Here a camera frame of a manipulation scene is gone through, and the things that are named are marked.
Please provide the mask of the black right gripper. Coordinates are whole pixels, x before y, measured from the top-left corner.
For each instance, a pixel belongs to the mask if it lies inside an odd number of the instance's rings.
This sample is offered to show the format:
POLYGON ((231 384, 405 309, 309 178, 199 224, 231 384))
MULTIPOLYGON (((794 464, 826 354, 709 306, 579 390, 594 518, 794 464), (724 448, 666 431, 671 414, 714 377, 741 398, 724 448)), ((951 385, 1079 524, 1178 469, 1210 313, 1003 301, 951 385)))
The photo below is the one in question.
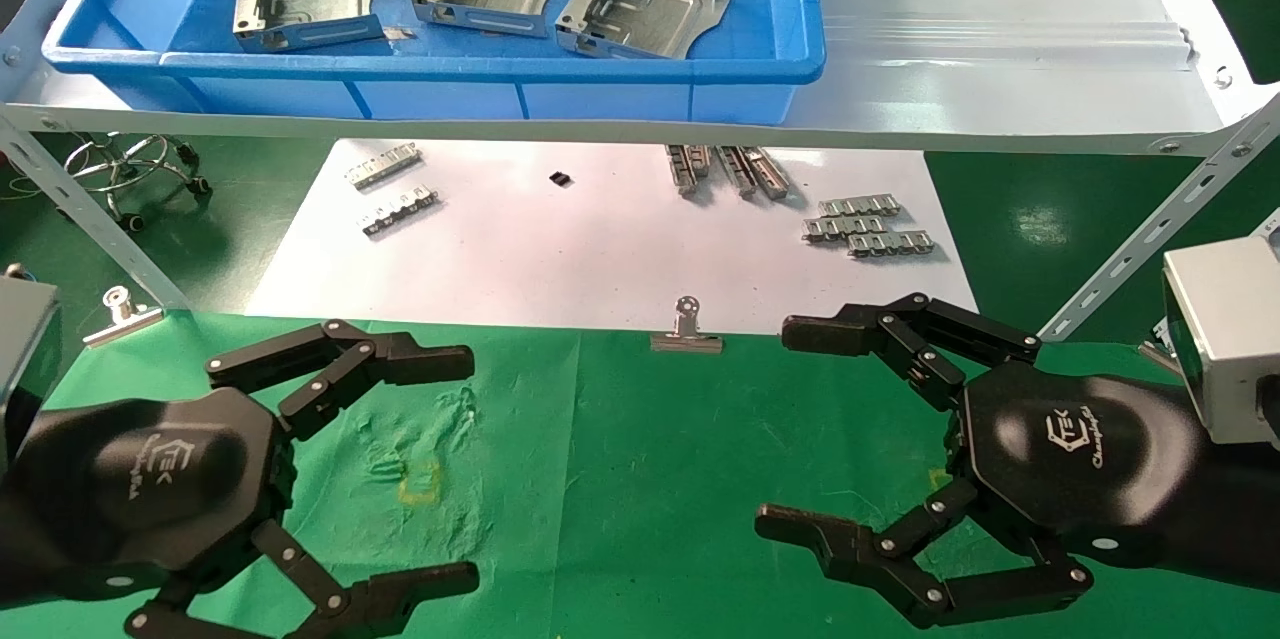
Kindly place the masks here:
POLYGON ((1027 365, 1038 357, 1038 337, 927 295, 845 305, 832 318, 788 316, 782 346, 874 355, 933 408, 963 403, 969 481, 952 480, 883 530, 781 505, 762 505, 755 516, 759 537, 810 551, 824 578, 876 592, 913 626, 1065 610, 1094 585, 1065 551, 1172 554, 1171 512, 1206 446, 1179 388, 1042 371, 1027 365), (966 375, 946 352, 1005 365, 964 391, 966 375), (965 519, 978 519, 1033 563, 951 579, 925 571, 919 553, 965 519))

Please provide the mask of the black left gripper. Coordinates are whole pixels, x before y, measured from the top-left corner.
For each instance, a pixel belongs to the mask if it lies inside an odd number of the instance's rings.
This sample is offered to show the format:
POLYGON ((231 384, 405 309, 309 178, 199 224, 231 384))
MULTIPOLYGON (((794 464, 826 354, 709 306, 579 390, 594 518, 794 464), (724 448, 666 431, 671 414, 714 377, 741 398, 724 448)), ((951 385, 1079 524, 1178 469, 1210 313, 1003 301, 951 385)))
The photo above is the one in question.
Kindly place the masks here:
POLYGON ((198 400, 35 416, 20 443, 22 604, 113 601, 163 585, 128 617, 128 636, 251 638, 189 606, 266 557, 312 606, 289 638, 390 638, 421 603, 479 588, 468 561, 342 586, 278 522, 297 478, 289 438, 311 439, 381 383, 471 378, 470 347, 424 347, 408 332, 332 319, 205 368, 216 391, 198 400), (247 396, 296 378, 306 383, 280 401, 278 420, 247 396))

